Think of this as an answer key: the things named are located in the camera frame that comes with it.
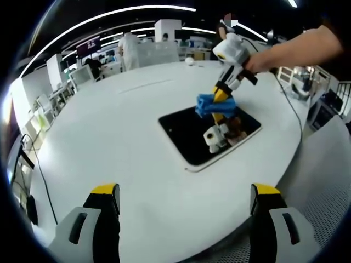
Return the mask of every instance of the blue sponge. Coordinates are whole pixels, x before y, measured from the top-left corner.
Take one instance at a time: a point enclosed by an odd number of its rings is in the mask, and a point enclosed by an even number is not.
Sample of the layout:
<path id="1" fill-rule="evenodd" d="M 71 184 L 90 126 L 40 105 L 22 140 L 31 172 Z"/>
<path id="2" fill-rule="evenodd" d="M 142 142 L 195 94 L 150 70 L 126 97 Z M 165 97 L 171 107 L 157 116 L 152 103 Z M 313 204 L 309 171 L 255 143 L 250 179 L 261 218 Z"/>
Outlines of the blue sponge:
<path id="1" fill-rule="evenodd" d="M 197 96 L 195 112 L 201 118 L 212 113 L 221 113 L 225 118 L 233 117 L 236 108 L 236 103 L 233 97 L 217 103 L 213 103 L 213 100 L 214 94 L 200 94 Z"/>

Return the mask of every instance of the desk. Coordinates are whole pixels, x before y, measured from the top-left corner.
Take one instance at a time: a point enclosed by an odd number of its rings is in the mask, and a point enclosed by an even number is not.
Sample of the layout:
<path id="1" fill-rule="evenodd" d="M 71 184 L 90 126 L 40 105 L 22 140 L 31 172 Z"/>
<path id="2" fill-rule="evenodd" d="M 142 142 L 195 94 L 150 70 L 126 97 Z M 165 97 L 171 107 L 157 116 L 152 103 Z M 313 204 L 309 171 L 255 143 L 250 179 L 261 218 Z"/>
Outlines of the desk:
<path id="1" fill-rule="evenodd" d="M 122 72 L 122 62 L 111 62 L 101 67 L 101 75 L 105 78 L 111 77 Z"/>
<path id="2" fill-rule="evenodd" d="M 175 262 L 223 239 L 249 217 L 250 185 L 276 185 L 300 140 L 298 120 L 271 73 L 244 80 L 238 105 L 262 130 L 199 173 L 184 170 L 158 124 L 210 93 L 217 61 L 155 65 L 89 83 L 57 117 L 39 159 L 58 221 L 97 185 L 121 186 L 120 259 Z M 304 126 L 309 106 L 292 100 Z M 39 227 L 52 239 L 55 223 L 36 168 L 31 193 Z"/>

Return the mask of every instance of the chair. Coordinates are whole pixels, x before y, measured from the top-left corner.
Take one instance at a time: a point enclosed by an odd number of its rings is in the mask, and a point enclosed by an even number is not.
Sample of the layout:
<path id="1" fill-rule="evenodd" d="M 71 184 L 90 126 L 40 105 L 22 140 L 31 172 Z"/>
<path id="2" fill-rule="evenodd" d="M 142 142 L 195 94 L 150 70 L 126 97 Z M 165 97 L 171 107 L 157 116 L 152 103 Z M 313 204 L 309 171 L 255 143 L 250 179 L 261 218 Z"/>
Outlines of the chair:
<path id="1" fill-rule="evenodd" d="M 69 74 L 69 76 L 77 92 L 80 90 L 79 86 L 95 82 L 95 78 L 92 74 L 89 65 L 85 65 L 81 68 L 74 70 Z"/>

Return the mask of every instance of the mesh panel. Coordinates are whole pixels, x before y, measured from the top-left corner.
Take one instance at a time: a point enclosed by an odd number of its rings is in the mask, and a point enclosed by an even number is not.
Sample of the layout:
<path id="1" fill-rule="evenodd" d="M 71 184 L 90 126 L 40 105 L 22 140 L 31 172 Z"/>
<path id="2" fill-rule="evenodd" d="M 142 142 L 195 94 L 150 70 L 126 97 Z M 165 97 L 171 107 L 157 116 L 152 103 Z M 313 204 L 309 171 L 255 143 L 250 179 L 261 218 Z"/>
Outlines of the mesh panel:
<path id="1" fill-rule="evenodd" d="M 320 189 L 306 203 L 286 198 L 289 206 L 297 208 L 312 224 L 315 239 L 323 248 L 344 217 L 350 203 L 350 184 Z"/>
<path id="2" fill-rule="evenodd" d="M 221 241 L 205 253 L 183 263 L 247 263 L 250 257 L 250 239 L 244 236 L 236 242 Z"/>

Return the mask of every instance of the white coat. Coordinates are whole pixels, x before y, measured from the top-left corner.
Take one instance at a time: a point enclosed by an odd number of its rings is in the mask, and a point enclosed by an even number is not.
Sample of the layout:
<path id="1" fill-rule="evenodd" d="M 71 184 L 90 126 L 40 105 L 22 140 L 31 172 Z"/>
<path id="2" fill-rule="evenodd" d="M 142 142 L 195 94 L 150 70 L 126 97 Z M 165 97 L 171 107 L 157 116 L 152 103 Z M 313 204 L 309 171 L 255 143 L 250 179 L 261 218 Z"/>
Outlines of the white coat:
<path id="1" fill-rule="evenodd" d="M 138 44 L 138 37 L 131 33 L 124 34 L 118 43 L 118 46 L 123 49 L 124 65 L 127 71 L 139 67 Z"/>

